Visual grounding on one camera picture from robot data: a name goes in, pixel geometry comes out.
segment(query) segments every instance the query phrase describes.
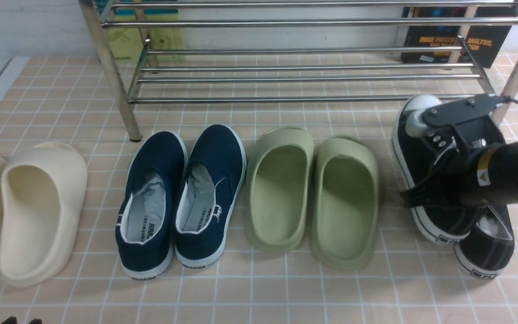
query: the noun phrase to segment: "white wall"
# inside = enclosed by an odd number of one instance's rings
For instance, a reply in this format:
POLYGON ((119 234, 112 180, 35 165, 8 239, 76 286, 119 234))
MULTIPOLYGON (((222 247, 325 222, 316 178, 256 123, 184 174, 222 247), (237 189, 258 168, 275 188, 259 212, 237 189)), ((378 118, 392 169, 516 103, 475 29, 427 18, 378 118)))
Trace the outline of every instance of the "white wall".
MULTIPOLYGON (((184 19, 373 18, 400 17, 402 9, 316 8, 185 10, 184 19)), ((351 47, 394 45, 397 27, 312 27, 279 29, 185 29, 188 48, 351 47)), ((503 46, 518 50, 518 27, 503 46)), ((0 57, 90 55, 94 47, 77 0, 0 0, 0 57)))

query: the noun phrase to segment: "book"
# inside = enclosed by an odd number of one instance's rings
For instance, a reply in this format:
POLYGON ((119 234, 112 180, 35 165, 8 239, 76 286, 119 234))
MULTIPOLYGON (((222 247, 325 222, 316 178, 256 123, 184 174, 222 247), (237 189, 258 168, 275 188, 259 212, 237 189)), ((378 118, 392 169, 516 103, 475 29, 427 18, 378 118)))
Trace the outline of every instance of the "book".
MULTIPOLYGON (((464 17, 466 7, 411 10, 412 17, 464 17)), ((514 8, 480 7, 477 8, 475 17, 514 17, 514 8)), ((484 68, 490 68, 509 31, 510 26, 471 26, 465 40, 473 59, 484 68)), ((457 26, 411 26, 405 38, 405 46, 453 46, 458 33, 457 26)), ((403 63, 447 63, 449 56, 449 52, 401 53, 401 60, 403 63)), ((459 62, 469 61, 469 56, 464 53, 459 58, 459 62)))

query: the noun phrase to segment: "black canvas sneaker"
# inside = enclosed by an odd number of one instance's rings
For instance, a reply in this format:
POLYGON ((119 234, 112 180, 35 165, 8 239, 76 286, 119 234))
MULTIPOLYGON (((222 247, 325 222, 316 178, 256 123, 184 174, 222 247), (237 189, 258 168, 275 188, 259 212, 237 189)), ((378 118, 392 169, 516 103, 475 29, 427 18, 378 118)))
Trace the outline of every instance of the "black canvas sneaker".
POLYGON ((513 228, 505 205, 487 207, 470 234, 455 244, 455 256, 462 270, 479 279, 494 279, 509 263, 514 252, 513 228))
MULTIPOLYGON (((395 119, 393 149, 407 189, 415 187, 434 164, 455 148, 455 140, 450 134, 441 132, 416 138, 409 136, 405 129, 411 113, 440 104, 435 96, 416 96, 407 101, 395 119)), ((473 208, 415 207, 412 211, 421 234, 440 244, 452 244, 466 238, 478 219, 477 209, 473 208)))

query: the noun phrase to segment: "navy slip-on sneaker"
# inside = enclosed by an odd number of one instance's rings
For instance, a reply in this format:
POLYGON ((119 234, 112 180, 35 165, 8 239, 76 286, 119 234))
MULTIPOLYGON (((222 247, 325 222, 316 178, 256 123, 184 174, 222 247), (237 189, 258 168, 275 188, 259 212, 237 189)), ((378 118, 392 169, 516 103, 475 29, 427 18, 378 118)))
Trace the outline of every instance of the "navy slip-on sneaker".
POLYGON ((175 253, 185 267, 203 269, 223 253, 246 167, 241 140, 224 125, 208 127, 193 146, 174 222, 175 253))
POLYGON ((168 131, 151 136, 129 165, 115 240, 132 279, 154 279, 173 259, 170 226, 186 167, 185 144, 168 131))

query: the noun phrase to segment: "warning label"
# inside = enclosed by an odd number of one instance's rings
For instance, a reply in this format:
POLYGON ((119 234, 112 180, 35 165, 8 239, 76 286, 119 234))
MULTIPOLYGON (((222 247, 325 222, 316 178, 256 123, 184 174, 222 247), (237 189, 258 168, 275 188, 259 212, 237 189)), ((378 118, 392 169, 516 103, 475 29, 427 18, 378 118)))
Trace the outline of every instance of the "warning label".
POLYGON ((491 179, 489 179, 489 162, 491 161, 493 153, 495 153, 495 149, 486 151, 479 158, 479 162, 477 162, 477 182, 481 187, 491 184, 491 179))

